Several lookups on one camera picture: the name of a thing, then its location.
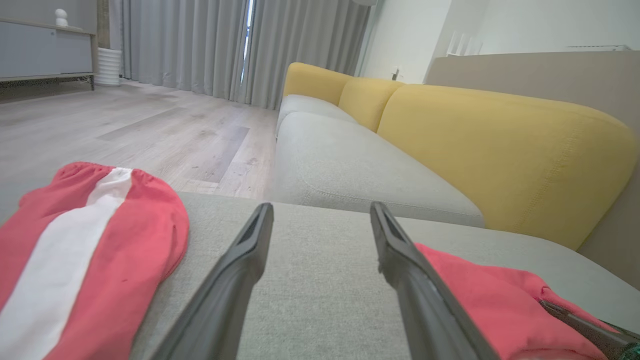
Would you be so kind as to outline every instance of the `curtain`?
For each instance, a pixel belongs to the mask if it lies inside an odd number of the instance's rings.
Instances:
[[[248,0],[124,0],[125,77],[235,100],[247,6]]]
[[[295,61],[353,75],[369,7],[352,0],[254,0],[239,102],[277,109]]]

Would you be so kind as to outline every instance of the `white pot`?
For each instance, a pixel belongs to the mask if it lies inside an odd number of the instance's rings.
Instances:
[[[120,86],[120,50],[98,48],[98,74],[94,77],[96,85]]]

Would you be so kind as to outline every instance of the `wooden floor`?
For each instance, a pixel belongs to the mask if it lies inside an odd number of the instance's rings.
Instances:
[[[140,168],[176,191],[263,198],[277,112],[132,81],[52,86],[66,90],[0,92],[0,181],[90,161]]]

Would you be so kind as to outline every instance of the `red garment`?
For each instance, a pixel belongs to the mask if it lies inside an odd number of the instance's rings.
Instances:
[[[537,275],[476,265],[422,244],[415,245],[501,359],[533,359],[544,354],[554,359],[607,360],[594,344],[548,314],[538,301],[546,300],[604,329],[613,329],[556,295]]]
[[[126,360],[189,220],[141,170],[72,163],[0,227],[0,359]]]

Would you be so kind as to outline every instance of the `gray wall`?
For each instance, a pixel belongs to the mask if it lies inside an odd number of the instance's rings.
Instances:
[[[640,51],[437,58],[426,83],[589,106],[640,140]],[[640,166],[578,252],[640,289]]]
[[[95,33],[96,4],[97,0],[0,0],[0,17],[55,25],[54,12],[61,8],[70,26]]]

